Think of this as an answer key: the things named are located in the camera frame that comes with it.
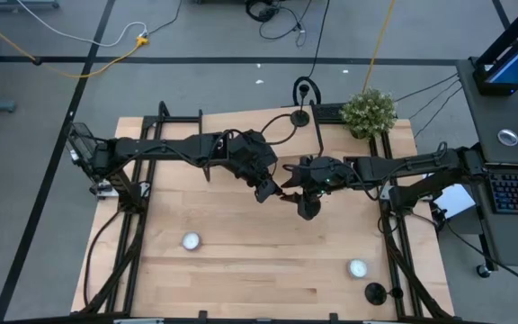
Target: black knob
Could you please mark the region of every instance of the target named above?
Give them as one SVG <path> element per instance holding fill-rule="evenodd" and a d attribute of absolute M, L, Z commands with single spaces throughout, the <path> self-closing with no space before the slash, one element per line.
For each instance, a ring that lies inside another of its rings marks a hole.
<path fill-rule="evenodd" d="M 307 93 L 309 92 L 309 86 L 308 85 L 300 85 L 299 86 L 299 94 L 301 95 L 301 98 L 305 99 L 307 96 Z"/>

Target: headphones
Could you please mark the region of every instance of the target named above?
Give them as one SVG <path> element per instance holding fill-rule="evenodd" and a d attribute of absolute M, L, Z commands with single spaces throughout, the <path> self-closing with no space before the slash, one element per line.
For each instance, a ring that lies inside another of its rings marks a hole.
<path fill-rule="evenodd" d="M 259 15 L 254 15 L 251 13 L 251 8 L 259 3 L 265 4 L 265 8 L 261 9 Z M 273 5 L 272 0 L 246 0 L 245 12 L 253 20 L 259 23 L 266 23 L 269 22 L 279 12 L 279 8 L 276 5 Z"/>
<path fill-rule="evenodd" d="M 293 84 L 293 103 L 296 106 L 299 105 L 299 101 L 297 101 L 297 88 L 303 81 L 309 83 L 311 89 L 313 89 L 313 92 L 315 93 L 315 99 L 317 100 L 316 104 L 321 104 L 321 91 L 319 91 L 317 84 L 308 76 L 300 76 L 297 80 L 295 80 L 295 83 Z"/>

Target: small round object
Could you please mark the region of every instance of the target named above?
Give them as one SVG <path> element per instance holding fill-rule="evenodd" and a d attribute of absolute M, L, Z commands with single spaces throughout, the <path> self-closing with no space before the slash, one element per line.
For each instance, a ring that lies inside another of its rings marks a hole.
<path fill-rule="evenodd" d="M 379 306 L 384 304 L 387 300 L 387 291 L 380 283 L 369 283 L 367 287 L 365 287 L 365 298 L 367 302 Z"/>
<path fill-rule="evenodd" d="M 186 250 L 193 251 L 201 245 L 201 237 L 196 232 L 187 232 L 183 236 L 182 244 Z"/>
<path fill-rule="evenodd" d="M 364 278 L 367 275 L 367 264 L 360 259 L 353 259 L 347 264 L 347 270 L 355 279 Z"/>
<path fill-rule="evenodd" d="M 515 146 L 518 143 L 518 136 L 512 130 L 500 130 L 496 137 L 506 146 Z"/>
<path fill-rule="evenodd" d="M 491 276 L 491 272 L 487 270 L 485 265 L 477 265 L 477 275 L 481 278 L 488 278 Z"/>

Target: white ball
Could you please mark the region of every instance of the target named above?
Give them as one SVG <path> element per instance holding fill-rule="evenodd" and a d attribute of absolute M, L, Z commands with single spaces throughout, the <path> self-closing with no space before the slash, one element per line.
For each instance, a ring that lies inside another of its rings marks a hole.
<path fill-rule="evenodd" d="M 349 261 L 347 270 L 353 278 L 364 278 L 367 275 L 367 264 L 362 260 L 353 259 Z"/>
<path fill-rule="evenodd" d="M 201 244 L 201 238 L 199 237 L 199 234 L 196 232 L 187 232 L 183 236 L 183 247 L 186 250 L 193 251 L 194 249 L 198 248 Z"/>

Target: yellow cable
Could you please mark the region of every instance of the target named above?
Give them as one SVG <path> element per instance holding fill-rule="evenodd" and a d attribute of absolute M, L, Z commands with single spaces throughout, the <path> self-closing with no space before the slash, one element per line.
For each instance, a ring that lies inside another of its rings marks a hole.
<path fill-rule="evenodd" d="M 27 51 L 23 50 L 22 48 L 20 48 L 17 44 L 15 44 L 14 42 L 12 42 L 11 40 L 9 40 L 7 37 L 5 37 L 1 32 L 0 32 L 0 37 L 5 41 L 7 42 L 9 45 L 11 45 L 14 49 L 16 49 L 18 52 L 22 53 L 25 57 L 29 58 L 31 61 L 35 62 L 37 59 L 31 55 L 30 53 L 28 53 Z M 137 44 L 135 45 L 135 48 L 133 48 L 129 53 L 123 55 L 122 57 L 120 58 L 117 58 L 117 59 L 114 59 L 113 61 L 111 61 L 109 64 L 107 64 L 106 66 L 102 67 L 101 69 L 93 72 L 93 73 L 90 73 L 90 74 L 87 74 L 87 75 L 71 75 L 71 74 L 68 74 L 68 73 L 65 73 L 57 68 L 54 68 L 52 66 L 48 66 L 48 65 L 43 65 L 43 67 L 45 67 L 46 69 L 50 70 L 50 71 L 53 71 L 55 73 L 58 73 L 60 74 L 61 76 L 63 77 L 71 77 L 71 78 L 87 78 L 87 77 L 93 77 L 93 76 L 97 76 L 99 74 L 101 74 L 102 72 L 104 72 L 106 69 L 108 69 L 110 66 L 112 66 L 113 64 L 129 57 L 130 55 L 132 55 L 133 53 L 135 53 L 135 51 L 140 48 L 141 46 L 143 45 L 146 45 L 146 44 L 149 44 L 149 40 L 147 40 L 146 38 L 144 37 L 137 37 Z"/>
<path fill-rule="evenodd" d="M 381 33 L 379 34 L 379 38 L 377 39 L 377 45 L 375 46 L 375 51 L 373 52 L 373 57 L 371 59 L 371 63 L 369 64 L 369 69 L 367 70 L 367 76 L 365 77 L 365 83 L 363 84 L 363 92 L 365 92 L 365 90 L 367 89 L 367 83 L 369 83 L 369 78 L 371 77 L 373 64 L 375 64 L 375 58 L 377 57 L 377 53 L 379 52 L 379 46 L 383 41 L 383 34 L 385 34 L 385 30 L 387 29 L 387 24 L 389 23 L 389 19 L 391 18 L 391 14 L 393 13 L 394 6 L 395 0 L 391 0 L 391 5 L 388 7 L 387 17 L 385 18 L 385 22 L 383 23 L 383 27 L 381 28 Z"/>

